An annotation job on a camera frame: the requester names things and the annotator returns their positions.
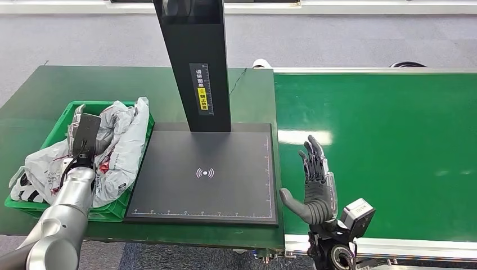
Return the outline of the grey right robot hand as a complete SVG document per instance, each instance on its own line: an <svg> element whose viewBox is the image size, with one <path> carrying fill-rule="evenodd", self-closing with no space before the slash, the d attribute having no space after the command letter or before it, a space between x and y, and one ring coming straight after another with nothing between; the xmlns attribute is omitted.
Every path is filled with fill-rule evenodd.
<svg viewBox="0 0 477 270"><path fill-rule="evenodd" d="M334 174L321 144L312 136L303 143L307 153L299 151L304 169L304 200L296 200L287 188L280 189L283 204L309 225L319 225L336 218L338 197Z"/></svg>

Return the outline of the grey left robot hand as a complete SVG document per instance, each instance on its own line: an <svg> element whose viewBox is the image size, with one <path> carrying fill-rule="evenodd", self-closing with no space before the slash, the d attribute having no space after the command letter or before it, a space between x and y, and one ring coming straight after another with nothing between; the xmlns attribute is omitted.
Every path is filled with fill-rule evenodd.
<svg viewBox="0 0 477 270"><path fill-rule="evenodd" d="M83 112L85 108L82 104L75 109L67 128L67 142L70 156L93 161L111 143L113 130L101 125L100 116Z"/></svg>

